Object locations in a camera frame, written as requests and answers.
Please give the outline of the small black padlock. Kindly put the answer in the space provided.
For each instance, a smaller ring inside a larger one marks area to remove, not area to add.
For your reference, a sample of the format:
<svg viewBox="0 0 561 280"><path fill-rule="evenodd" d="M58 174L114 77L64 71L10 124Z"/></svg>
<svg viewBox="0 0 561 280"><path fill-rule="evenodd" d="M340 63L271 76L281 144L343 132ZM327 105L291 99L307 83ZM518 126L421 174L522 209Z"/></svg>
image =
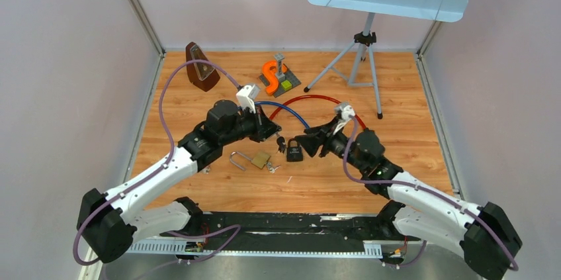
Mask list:
<svg viewBox="0 0 561 280"><path fill-rule="evenodd" d="M302 162L303 160L304 154L302 146L295 138L291 138L286 145L286 161Z"/></svg>

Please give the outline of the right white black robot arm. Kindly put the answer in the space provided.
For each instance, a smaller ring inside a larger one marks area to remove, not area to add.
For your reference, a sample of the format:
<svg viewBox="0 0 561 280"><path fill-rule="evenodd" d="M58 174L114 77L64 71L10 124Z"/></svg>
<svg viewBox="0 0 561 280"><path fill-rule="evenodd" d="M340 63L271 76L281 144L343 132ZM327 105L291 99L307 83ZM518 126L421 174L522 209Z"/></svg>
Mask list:
<svg viewBox="0 0 561 280"><path fill-rule="evenodd" d="M340 157L348 178L388 199L377 222L385 238L401 234L436 244L484 279L519 270L515 256L523 243L502 207L471 203L423 183L385 157L374 131L355 125L346 136L330 122L306 129L295 141L311 157Z"/></svg>

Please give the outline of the padlock silver keys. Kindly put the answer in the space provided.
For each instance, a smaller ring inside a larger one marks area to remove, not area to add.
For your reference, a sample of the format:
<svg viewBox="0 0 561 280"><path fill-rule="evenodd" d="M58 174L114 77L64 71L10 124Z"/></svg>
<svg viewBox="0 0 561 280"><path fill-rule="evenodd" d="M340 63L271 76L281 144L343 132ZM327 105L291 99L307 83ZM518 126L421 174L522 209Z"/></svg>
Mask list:
<svg viewBox="0 0 561 280"><path fill-rule="evenodd" d="M281 165L273 165L271 162L268 162L266 164L266 167L269 173L275 173L281 167Z"/></svg>

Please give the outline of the brass padlock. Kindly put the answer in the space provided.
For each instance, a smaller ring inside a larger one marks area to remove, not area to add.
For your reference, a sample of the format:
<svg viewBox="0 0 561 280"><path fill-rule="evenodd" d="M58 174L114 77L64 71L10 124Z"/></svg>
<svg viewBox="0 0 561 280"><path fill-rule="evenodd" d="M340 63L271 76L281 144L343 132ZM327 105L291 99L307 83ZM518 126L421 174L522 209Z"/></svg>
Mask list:
<svg viewBox="0 0 561 280"><path fill-rule="evenodd" d="M250 161L250 163L252 165L254 165L255 167L259 168L259 169L263 169L263 168L267 168L270 169L272 167L272 163L270 162L270 158L271 156L265 152L259 152L257 153L255 156L250 157L242 152L239 151L234 151L230 154L229 156L229 161L231 164L233 164L234 166L236 166L238 169L245 171L246 168L243 167L240 163L235 161L235 157L236 156L240 156L245 160Z"/></svg>

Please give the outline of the black head key bunch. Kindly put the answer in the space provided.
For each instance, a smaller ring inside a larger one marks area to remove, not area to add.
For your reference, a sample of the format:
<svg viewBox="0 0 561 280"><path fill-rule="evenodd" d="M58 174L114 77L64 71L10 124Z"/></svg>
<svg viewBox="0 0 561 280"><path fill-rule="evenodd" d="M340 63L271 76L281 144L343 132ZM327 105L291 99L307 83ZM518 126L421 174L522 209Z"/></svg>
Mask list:
<svg viewBox="0 0 561 280"><path fill-rule="evenodd" d="M278 152L284 154L286 152L286 139L284 136L277 135L276 143L278 146Z"/></svg>

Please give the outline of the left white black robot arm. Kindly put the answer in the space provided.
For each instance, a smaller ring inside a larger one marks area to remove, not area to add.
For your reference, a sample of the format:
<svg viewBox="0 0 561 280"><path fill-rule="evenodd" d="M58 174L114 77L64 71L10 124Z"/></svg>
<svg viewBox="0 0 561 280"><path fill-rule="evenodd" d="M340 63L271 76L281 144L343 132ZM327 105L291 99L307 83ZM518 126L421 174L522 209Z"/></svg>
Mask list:
<svg viewBox="0 0 561 280"><path fill-rule="evenodd" d="M187 236L198 234L202 212L190 198L151 210L146 206L219 159L224 146L244 139L264 142L281 129L260 106L242 109L229 100L215 102L205 120L147 170L104 193L92 189L84 194L73 243L76 262L88 264L77 252L80 240L86 241L97 261L109 263L152 236L180 230Z"/></svg>

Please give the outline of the red cable lock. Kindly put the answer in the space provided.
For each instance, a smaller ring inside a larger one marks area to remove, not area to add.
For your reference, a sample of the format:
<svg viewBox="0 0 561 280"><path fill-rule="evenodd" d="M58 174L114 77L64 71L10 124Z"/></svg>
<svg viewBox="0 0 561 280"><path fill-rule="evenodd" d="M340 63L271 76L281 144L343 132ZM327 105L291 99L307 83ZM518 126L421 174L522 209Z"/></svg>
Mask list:
<svg viewBox="0 0 561 280"><path fill-rule="evenodd" d="M294 116L297 120L300 121L300 123L304 126L304 128L309 128L309 124L303 119L302 116L300 116L296 111L294 111L293 109L291 109L289 107L290 104L299 102L299 101L304 101L304 100L310 100L310 99L317 99L317 100L322 100L322 101L329 101L331 103L335 103L335 104L340 104L341 101L339 101L338 99L335 99L333 97L327 96L327 95L316 95L316 94L311 94L311 95L300 95L294 98L291 98L283 103L276 103L276 102L264 102L262 101L261 104L262 105L270 105L270 106L274 106L276 107L276 109L271 113L270 115L270 119L273 120L282 110L290 113L292 116Z"/></svg>

